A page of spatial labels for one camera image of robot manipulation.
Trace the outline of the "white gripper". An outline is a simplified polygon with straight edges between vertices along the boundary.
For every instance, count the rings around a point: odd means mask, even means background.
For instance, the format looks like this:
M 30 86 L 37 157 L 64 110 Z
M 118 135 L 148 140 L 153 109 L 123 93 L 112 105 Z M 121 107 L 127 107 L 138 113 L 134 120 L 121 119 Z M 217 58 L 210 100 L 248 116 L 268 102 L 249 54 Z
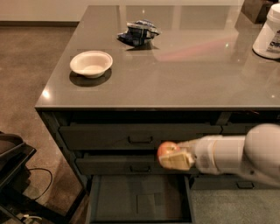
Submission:
M 219 169 L 214 161 L 216 136 L 204 136 L 199 139 L 178 143 L 181 150 L 191 151 L 195 167 L 202 173 L 217 175 Z M 159 157 L 159 163 L 166 169 L 189 171 L 194 165 L 193 157 L 187 152 L 177 152 Z

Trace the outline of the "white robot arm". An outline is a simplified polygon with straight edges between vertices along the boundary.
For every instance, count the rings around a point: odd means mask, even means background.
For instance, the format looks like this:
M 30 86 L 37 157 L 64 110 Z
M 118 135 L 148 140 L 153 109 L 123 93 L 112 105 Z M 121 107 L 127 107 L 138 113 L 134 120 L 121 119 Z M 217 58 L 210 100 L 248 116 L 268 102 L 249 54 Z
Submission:
M 157 160 L 169 170 L 196 167 L 205 174 L 234 174 L 269 186 L 280 186 L 280 126 L 261 124 L 245 136 L 203 136 L 181 143 L 164 142 Z

